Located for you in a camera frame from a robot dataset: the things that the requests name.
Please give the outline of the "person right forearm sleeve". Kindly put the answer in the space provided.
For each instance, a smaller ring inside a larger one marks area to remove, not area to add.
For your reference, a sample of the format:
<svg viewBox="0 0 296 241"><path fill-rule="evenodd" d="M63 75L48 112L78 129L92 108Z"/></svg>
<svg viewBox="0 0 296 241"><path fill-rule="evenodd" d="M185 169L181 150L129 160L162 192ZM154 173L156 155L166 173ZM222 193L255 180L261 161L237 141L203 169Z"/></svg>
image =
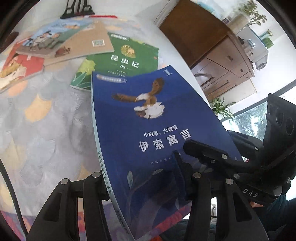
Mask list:
<svg viewBox="0 0 296 241"><path fill-rule="evenodd" d="M254 210L267 232L276 231L295 221L295 198L287 200L286 195L281 195L272 204Z"/></svg>

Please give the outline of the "person right hand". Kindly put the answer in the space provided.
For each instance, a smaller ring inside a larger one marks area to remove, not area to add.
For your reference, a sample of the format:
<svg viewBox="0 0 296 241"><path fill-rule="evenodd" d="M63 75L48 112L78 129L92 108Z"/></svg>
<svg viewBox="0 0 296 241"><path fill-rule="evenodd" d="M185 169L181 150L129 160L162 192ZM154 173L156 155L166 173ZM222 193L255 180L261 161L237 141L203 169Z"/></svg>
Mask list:
<svg viewBox="0 0 296 241"><path fill-rule="evenodd" d="M253 202L253 201L250 201L249 204L250 204L250 206L251 206L252 208L264 207L263 205L258 204L258 203Z"/></svg>

